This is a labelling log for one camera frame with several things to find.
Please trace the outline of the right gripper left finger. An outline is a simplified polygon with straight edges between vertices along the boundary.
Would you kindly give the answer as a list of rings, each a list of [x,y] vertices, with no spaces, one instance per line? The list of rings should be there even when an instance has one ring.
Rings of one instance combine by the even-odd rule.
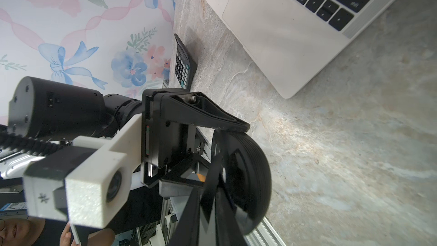
[[[195,185],[195,181],[182,178],[191,168],[183,164],[167,174],[169,196],[182,196],[191,190],[178,226],[171,237],[170,246],[218,246],[217,205],[219,198],[219,170],[221,162],[216,161],[208,169],[206,181]]]

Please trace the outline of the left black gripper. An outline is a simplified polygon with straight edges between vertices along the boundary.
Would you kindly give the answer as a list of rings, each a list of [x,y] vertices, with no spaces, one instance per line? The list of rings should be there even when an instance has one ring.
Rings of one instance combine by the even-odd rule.
[[[210,163],[204,159],[205,138],[195,126],[248,132],[250,125],[227,113],[201,92],[181,88],[145,90],[142,94],[141,175],[164,198],[203,191]]]

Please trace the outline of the silver laptop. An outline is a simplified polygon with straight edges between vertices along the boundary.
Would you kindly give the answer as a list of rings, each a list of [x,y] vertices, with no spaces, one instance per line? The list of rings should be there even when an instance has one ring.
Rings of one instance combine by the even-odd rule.
[[[207,0],[285,99],[395,0]]]

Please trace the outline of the black wireless mouse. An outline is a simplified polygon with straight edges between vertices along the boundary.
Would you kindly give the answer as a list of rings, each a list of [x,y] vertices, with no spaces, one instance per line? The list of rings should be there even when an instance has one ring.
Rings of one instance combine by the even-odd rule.
[[[272,195],[272,175],[265,153],[246,133],[215,131],[214,155],[221,155],[221,178],[243,235],[266,215]]]

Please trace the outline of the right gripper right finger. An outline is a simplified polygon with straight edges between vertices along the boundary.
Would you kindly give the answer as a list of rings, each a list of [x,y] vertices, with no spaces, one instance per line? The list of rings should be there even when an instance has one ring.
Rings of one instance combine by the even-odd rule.
[[[226,193],[220,187],[215,196],[215,222],[217,246],[247,246]]]

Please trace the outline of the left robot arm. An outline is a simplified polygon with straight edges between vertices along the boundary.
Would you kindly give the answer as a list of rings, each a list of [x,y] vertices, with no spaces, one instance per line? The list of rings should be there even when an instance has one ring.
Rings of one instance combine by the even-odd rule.
[[[135,115],[142,116],[142,182],[152,188],[171,168],[195,153],[197,127],[245,133],[248,123],[222,110],[201,92],[148,89],[141,100],[24,77],[1,126],[1,148],[37,156],[79,136],[112,137]]]

